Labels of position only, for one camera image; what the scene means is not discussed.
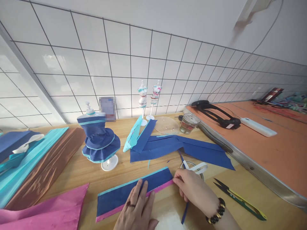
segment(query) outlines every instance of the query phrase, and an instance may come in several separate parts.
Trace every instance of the brown fabric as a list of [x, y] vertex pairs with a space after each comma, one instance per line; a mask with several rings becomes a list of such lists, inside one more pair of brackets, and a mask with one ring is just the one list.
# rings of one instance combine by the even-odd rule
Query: brown fabric
[[5, 209], [17, 211], [35, 205], [61, 174], [85, 137], [83, 129], [68, 129], [33, 168]]

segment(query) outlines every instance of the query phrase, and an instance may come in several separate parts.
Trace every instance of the white tile wall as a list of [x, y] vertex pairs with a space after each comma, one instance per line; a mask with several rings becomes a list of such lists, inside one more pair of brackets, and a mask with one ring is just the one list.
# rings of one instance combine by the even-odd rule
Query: white tile wall
[[[0, 21], [25, 60], [71, 123], [89, 101], [115, 96], [117, 117], [142, 114], [137, 88], [162, 91], [153, 114], [210, 102], [262, 97], [273, 87], [284, 94], [307, 90], [307, 66], [212, 45], [108, 19], [19, 0], [2, 0]], [[0, 50], [0, 129], [59, 125], [31, 86]]]

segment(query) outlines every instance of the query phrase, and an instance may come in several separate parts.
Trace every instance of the pink fabric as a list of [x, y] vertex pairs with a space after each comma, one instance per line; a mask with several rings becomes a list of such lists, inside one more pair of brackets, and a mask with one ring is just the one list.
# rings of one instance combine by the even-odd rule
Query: pink fabric
[[0, 210], [0, 230], [75, 230], [89, 184], [20, 211]]
[[[174, 183], [173, 180], [170, 180], [170, 181], [164, 183], [163, 185], [161, 185], [161, 186], [155, 188], [155, 189], [152, 190], [152, 191], [154, 191], [154, 192], [157, 193], [157, 192], [161, 191], [162, 189], [166, 188], [167, 186], [170, 186], [170, 185], [173, 184], [173, 183]], [[147, 193], [146, 193], [146, 197], [149, 197], [149, 195], [150, 195], [150, 193], [151, 193], [152, 191], [147, 192]], [[115, 209], [113, 209], [113, 210], [111, 210], [111, 211], [109, 211], [109, 212], [106, 212], [105, 214], [103, 214], [103, 215], [101, 215], [101, 216], [96, 217], [96, 223], [99, 222], [99, 221], [101, 221], [101, 220], [103, 220], [103, 219], [105, 219], [105, 218], [107, 218], [107, 217], [109, 217], [109, 216], [111, 216], [111, 215], [114, 215], [115, 213], [118, 213], [118, 212], [122, 211], [122, 209], [124, 208], [124, 206], [125, 206], [125, 204], [123, 204], [123, 205], [121, 205], [121, 206], [119, 206], [119, 207], [117, 207], [117, 208], [115, 208]]]

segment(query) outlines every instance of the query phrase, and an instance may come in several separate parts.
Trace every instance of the red thermos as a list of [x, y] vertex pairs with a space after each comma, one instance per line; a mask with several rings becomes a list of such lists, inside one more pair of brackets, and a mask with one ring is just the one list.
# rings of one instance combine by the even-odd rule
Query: red thermos
[[262, 98], [262, 101], [265, 102], [270, 102], [273, 99], [275, 99], [279, 94], [282, 93], [284, 89], [283, 88], [273, 88], [270, 92], [268, 92], [267, 95], [264, 96], [264, 98]]

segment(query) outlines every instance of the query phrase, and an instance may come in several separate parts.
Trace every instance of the pink trim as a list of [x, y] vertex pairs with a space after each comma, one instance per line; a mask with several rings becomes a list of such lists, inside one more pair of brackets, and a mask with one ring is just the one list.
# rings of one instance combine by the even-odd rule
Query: pink trim
[[[170, 180], [170, 181], [164, 183], [163, 185], [160, 185], [159, 187], [155, 188], [155, 189], [152, 190], [152, 191], [154, 191], [155, 193], [157, 193], [157, 192], [161, 191], [162, 189], [164, 189], [164, 188], [170, 186], [170, 185], [173, 184], [173, 183], [174, 183], [173, 180]], [[146, 193], [146, 197], [149, 197], [149, 195], [150, 195], [150, 193], [151, 193], [152, 191], [147, 192], [147, 193]], [[102, 215], [96, 217], [96, 223], [99, 222], [99, 221], [101, 221], [101, 220], [103, 220], [103, 219], [105, 219], [105, 218], [107, 218], [107, 217], [109, 217], [109, 216], [111, 216], [111, 215], [114, 215], [115, 213], [120, 212], [120, 211], [124, 208], [124, 206], [125, 206], [125, 204], [123, 204], [123, 205], [121, 205], [121, 206], [119, 206], [119, 207], [117, 207], [117, 208], [114, 208], [113, 210], [111, 210], [111, 211], [109, 211], [109, 212], [106, 212], [105, 214], [102, 214]]]

